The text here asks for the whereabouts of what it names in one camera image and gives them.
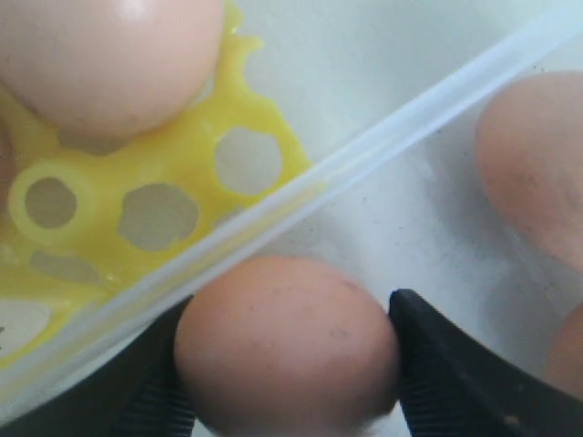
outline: transparent plastic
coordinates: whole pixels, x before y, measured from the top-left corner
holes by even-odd
[[[488,314],[476,316],[488,310],[492,281],[514,271],[517,283],[506,287],[519,291],[504,299],[517,305],[541,283],[528,266],[540,273],[544,264],[545,280],[559,273],[487,209],[467,153],[476,112],[466,110],[574,38],[583,4],[481,3],[239,1],[244,30],[267,43],[248,67],[250,83],[278,103],[316,165],[0,372],[1,420],[65,389],[88,363],[306,218],[302,244],[288,234],[265,250],[341,264],[381,300],[400,286],[433,292],[446,313],[508,356],[506,342],[532,332],[494,332]],[[425,140],[456,117],[448,134]],[[319,229],[317,244],[306,243],[310,229]],[[557,318],[545,317],[548,326]],[[530,347],[509,358],[536,371],[539,350]]]

